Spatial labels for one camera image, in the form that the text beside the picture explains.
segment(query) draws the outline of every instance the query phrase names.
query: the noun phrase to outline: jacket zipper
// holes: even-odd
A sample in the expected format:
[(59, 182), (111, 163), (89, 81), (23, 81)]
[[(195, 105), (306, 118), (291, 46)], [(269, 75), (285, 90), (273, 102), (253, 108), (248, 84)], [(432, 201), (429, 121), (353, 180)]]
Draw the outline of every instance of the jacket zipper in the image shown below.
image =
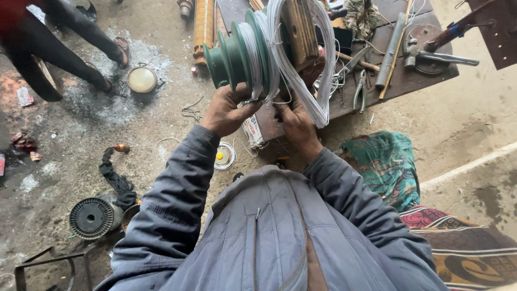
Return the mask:
[(258, 215), (260, 214), (260, 208), (257, 209), (257, 216), (255, 216), (255, 229), (253, 230), (253, 290), (257, 290), (255, 282), (255, 252), (256, 252), (256, 239), (257, 239), (257, 225), (259, 224)]

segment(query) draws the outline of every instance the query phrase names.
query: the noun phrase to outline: black cloth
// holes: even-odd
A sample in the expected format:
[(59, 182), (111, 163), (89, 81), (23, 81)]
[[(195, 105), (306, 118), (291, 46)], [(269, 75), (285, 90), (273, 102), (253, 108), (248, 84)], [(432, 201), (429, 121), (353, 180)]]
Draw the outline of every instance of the black cloth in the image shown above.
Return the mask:
[(136, 192), (133, 191), (133, 183), (128, 181), (126, 177), (117, 174), (113, 169), (113, 165), (110, 161), (110, 157), (113, 152), (113, 148), (107, 148), (104, 151), (102, 163), (99, 165), (99, 170), (106, 179), (106, 182), (108, 182), (108, 184), (118, 193), (117, 201), (114, 204), (126, 211), (136, 203)]
[[(74, 30), (104, 52), (109, 59), (118, 63), (124, 61), (124, 55), (117, 44), (70, 4), (62, 0), (40, 0), (36, 5), (54, 23)], [(45, 101), (59, 101), (61, 95), (48, 82), (31, 55), (38, 56), (98, 88), (106, 85), (100, 72), (88, 67), (28, 10), (23, 19), (0, 36), (0, 44), (13, 66)]]

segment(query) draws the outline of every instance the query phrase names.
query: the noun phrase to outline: jacket sleeve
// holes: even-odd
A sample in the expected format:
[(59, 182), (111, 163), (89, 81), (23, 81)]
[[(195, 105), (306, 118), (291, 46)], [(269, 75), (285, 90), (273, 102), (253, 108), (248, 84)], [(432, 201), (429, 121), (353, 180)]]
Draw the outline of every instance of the jacket sleeve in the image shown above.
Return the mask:
[(303, 174), (327, 203), (401, 271), (419, 278), (421, 289), (448, 290), (436, 275), (429, 243), (411, 234), (395, 208), (384, 206), (381, 197), (364, 185), (362, 176), (347, 162), (324, 148)]
[(151, 283), (158, 289), (162, 277), (171, 276), (192, 252), (219, 141), (217, 135), (196, 125), (174, 150), (144, 195), (126, 236), (113, 248), (113, 274), (96, 290), (145, 290), (151, 286), (143, 284)]

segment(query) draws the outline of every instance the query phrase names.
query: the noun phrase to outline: teal patterned cloth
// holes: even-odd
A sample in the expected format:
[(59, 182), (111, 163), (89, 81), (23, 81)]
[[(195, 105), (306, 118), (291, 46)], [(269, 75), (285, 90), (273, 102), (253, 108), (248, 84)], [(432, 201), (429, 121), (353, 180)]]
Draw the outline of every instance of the teal patterned cloth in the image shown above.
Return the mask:
[(356, 168), (384, 205), (402, 212), (420, 204), (413, 148), (407, 135), (382, 131), (355, 137), (340, 148), (344, 155), (340, 156)]

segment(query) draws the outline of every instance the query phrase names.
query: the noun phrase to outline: red patterned cloth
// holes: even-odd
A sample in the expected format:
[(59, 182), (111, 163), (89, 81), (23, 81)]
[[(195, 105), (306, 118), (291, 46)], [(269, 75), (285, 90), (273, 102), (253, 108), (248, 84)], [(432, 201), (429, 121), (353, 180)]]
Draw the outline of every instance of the red patterned cloth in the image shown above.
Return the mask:
[(410, 232), (426, 238), (436, 272), (452, 291), (477, 291), (517, 282), (517, 243), (495, 228), (415, 206), (400, 213)]

